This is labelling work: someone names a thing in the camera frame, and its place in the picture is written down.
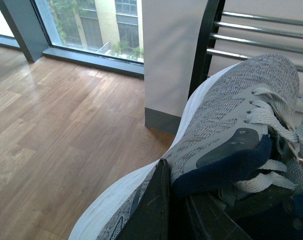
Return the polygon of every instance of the black frame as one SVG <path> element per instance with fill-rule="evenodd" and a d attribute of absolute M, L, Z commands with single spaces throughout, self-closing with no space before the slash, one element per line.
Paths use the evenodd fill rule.
<path fill-rule="evenodd" d="M 212 56 L 207 54 L 207 47 L 213 48 L 216 42 L 215 39 L 210 39 L 210 34 L 218 33 L 219 27 L 214 25 L 214 21 L 221 20 L 224 6 L 225 0 L 208 0 L 207 2 L 197 40 L 188 98 L 207 78 L 212 61 Z"/>

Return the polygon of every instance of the sneaker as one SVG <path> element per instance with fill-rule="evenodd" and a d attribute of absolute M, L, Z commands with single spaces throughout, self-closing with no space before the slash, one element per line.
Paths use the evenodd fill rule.
<path fill-rule="evenodd" d="M 169 188 L 165 159 L 127 174 L 89 206 L 69 240 L 167 240 Z"/>
<path fill-rule="evenodd" d="M 270 185 L 303 192 L 292 121 L 298 93 L 296 68 L 281 55 L 253 57 L 227 71 L 163 156 L 174 195 L 219 190 L 232 205 Z"/>

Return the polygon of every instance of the white wall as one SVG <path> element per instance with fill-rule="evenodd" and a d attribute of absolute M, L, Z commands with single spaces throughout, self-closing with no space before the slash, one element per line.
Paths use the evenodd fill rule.
<path fill-rule="evenodd" d="M 179 117 L 182 115 L 206 3 L 206 0 L 142 1 L 146 108 Z M 303 0 L 226 0 L 224 10 L 303 20 Z M 217 42 L 216 46 L 228 50 L 248 49 L 226 42 Z M 216 57 L 209 74 L 233 63 Z"/>
<path fill-rule="evenodd" d="M 260 16 L 269 16 L 283 19 L 303 21 L 303 0 L 226 0 L 224 11 L 253 14 Z M 294 25 L 284 25 L 279 23 L 268 23 L 256 20 L 244 20 L 234 17 L 223 17 L 222 21 L 227 23 L 237 23 L 255 27 L 271 28 L 275 30 L 286 30 L 289 32 L 302 33 L 303 27 Z M 303 40 L 295 38 L 287 38 L 281 36 L 273 36 L 268 34 L 252 33 L 248 31 L 236 31 L 229 28 L 219 28 L 219 34 L 229 37 L 244 38 L 267 42 L 271 44 L 282 44 L 285 46 L 303 48 Z M 247 56 L 257 56 L 264 53 L 277 53 L 288 57 L 294 64 L 303 66 L 303 54 L 297 54 L 287 51 L 274 50 L 270 48 L 262 48 L 249 46 L 239 43 L 231 43 L 227 41 L 216 41 L 215 49 L 243 54 Z M 212 75 L 219 70 L 237 63 L 235 60 L 230 60 L 222 57 L 213 57 L 210 65 L 209 74 Z M 299 72 L 300 79 L 300 95 L 303 94 L 303 72 Z M 303 103 L 298 101 L 297 110 L 303 112 Z"/>
<path fill-rule="evenodd" d="M 206 3 L 142 1 L 146 108 L 182 115 Z"/>

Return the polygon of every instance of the chrome rail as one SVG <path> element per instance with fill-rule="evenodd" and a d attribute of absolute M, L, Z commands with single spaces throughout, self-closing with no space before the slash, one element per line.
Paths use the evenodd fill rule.
<path fill-rule="evenodd" d="M 277 36 L 284 36 L 288 38 L 303 39 L 303 34 L 298 32 L 280 31 L 270 28 L 240 25 L 240 24 L 227 23 L 222 21 L 215 21 L 214 25 L 223 28 L 231 28 L 231 29 L 244 30 L 244 31 L 255 32 L 255 33 L 271 34 Z"/>
<path fill-rule="evenodd" d="M 219 57 L 236 59 L 236 60 L 241 60 L 241 61 L 252 58 L 251 56 L 246 56 L 246 55 L 241 55 L 241 54 L 231 53 L 231 52 L 226 52 L 226 51 L 220 51 L 220 50 L 216 50 L 213 48 L 207 48 L 206 52 L 207 52 L 207 54 L 212 55 L 212 56 L 219 56 Z M 303 66 L 295 65 L 295 67 L 298 72 L 303 73 Z"/>
<path fill-rule="evenodd" d="M 242 39 L 242 38 L 237 38 L 237 37 L 224 36 L 224 35 L 219 35 L 216 33 L 211 33 L 210 38 L 215 39 L 215 40 L 225 40 L 225 41 L 230 41 L 230 42 L 234 42 L 234 43 L 248 44 L 248 45 L 253 45 L 253 46 L 258 46 L 258 47 L 263 47 L 263 48 L 276 49 L 276 50 L 303 54 L 303 48 L 298 48 L 298 47 L 280 46 L 277 44 Z"/>
<path fill-rule="evenodd" d="M 108 41 L 96 53 L 97 54 L 105 54 L 110 49 L 111 49 L 111 42 Z"/>
<path fill-rule="evenodd" d="M 303 26 L 303 21 L 301 20 L 291 20 L 285 18 L 277 18 L 277 17 L 270 17 L 270 16 L 258 16 L 258 15 L 251 15 L 251 14 L 242 14 L 236 12 L 229 12 L 223 11 L 222 16 L 228 17 L 236 17 L 236 18 L 243 18 L 243 19 L 251 19 L 251 20 L 259 20 L 259 21 L 266 21 L 272 23 L 279 23 L 279 24 L 289 24 L 289 25 L 296 25 L 296 26 Z"/>

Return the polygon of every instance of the sneaker eyelet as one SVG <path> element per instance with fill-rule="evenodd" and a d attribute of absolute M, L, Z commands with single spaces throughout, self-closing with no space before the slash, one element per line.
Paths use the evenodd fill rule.
<path fill-rule="evenodd" d="M 241 130 L 239 131 L 240 134 L 249 134 L 250 132 L 249 131 L 246 131 L 246 130 Z"/>
<path fill-rule="evenodd" d="M 245 144 L 243 141 L 231 141 L 230 142 L 230 144 L 241 144 L 241 145 L 243 145 L 243 144 Z"/>

